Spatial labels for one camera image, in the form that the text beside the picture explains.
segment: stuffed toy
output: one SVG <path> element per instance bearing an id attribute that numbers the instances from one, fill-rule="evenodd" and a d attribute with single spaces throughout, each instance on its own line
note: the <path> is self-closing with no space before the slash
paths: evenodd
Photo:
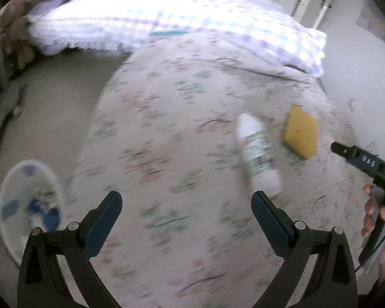
<path id="1" fill-rule="evenodd" d="M 6 56 L 14 53 L 14 63 L 23 69 L 33 61 L 34 50 L 29 44 L 28 17 L 24 15 L 26 4 L 32 0 L 10 0 L 5 7 L 0 26 L 3 29 L 2 48 Z"/>

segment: blue gripper pad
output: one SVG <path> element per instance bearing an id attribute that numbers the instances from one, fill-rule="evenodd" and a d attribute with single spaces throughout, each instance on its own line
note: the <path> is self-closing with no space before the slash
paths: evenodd
<path id="1" fill-rule="evenodd" d="M 99 207 L 92 209 L 80 223 L 80 237 L 86 260 L 99 254 L 123 207 L 117 191 L 110 191 Z"/>
<path id="2" fill-rule="evenodd" d="M 284 210 L 276 208 L 263 191 L 253 194 L 251 209 L 274 253 L 288 259 L 295 239 L 291 218 Z"/>

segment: white bucket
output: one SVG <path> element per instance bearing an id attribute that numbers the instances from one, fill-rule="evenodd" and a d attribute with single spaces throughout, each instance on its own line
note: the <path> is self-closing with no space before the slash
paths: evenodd
<path id="1" fill-rule="evenodd" d="M 32 224 L 26 211 L 37 194 L 37 188 L 44 187 L 54 192 L 60 215 L 59 225 L 64 222 L 65 205 L 62 187 L 53 171 L 37 160 L 26 160 L 16 164 L 6 175 L 0 188 L 0 233 L 14 262 L 21 265 L 21 259 Z"/>

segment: plaid cloth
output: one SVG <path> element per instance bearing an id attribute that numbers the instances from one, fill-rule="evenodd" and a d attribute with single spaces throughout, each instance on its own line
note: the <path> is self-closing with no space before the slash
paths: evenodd
<path id="1" fill-rule="evenodd" d="M 326 35 L 304 28 L 268 0 L 71 0 L 32 17 L 30 34 L 46 45 L 134 51 L 159 38 L 205 32 L 276 65 L 319 77 Z"/>

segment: gray floor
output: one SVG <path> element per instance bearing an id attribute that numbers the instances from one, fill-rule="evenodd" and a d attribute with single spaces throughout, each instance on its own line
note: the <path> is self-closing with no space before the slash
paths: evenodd
<path id="1" fill-rule="evenodd" d="M 7 125 L 0 150 L 0 184 L 18 162 L 47 163 L 62 183 L 69 177 L 99 95 L 124 57 L 96 59 L 79 51 L 45 57 L 19 78 L 27 84 L 20 117 Z M 16 304 L 18 269 L 0 237 L 0 293 Z"/>

